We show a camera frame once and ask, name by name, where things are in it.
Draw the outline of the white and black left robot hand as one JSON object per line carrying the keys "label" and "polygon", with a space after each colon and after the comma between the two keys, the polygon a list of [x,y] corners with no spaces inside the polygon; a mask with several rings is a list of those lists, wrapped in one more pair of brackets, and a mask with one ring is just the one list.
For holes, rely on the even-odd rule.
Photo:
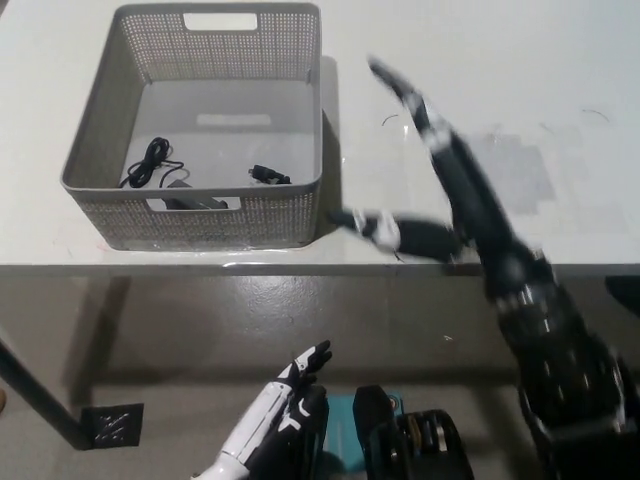
{"label": "white and black left robot hand", "polygon": [[256,479],[296,445],[326,411],[316,374],[332,358],[324,340],[295,357],[259,392],[223,443],[212,465],[193,478]]}

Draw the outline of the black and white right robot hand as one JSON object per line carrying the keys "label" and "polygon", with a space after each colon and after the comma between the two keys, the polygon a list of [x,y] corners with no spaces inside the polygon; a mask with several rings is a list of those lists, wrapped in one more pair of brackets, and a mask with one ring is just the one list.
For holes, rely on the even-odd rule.
{"label": "black and white right robot hand", "polygon": [[404,75],[374,56],[368,66],[406,108],[450,204],[452,222],[356,209],[329,212],[329,221],[378,249],[449,263],[476,252],[487,297],[503,310],[543,303],[557,284],[551,265],[514,232],[467,142]]}

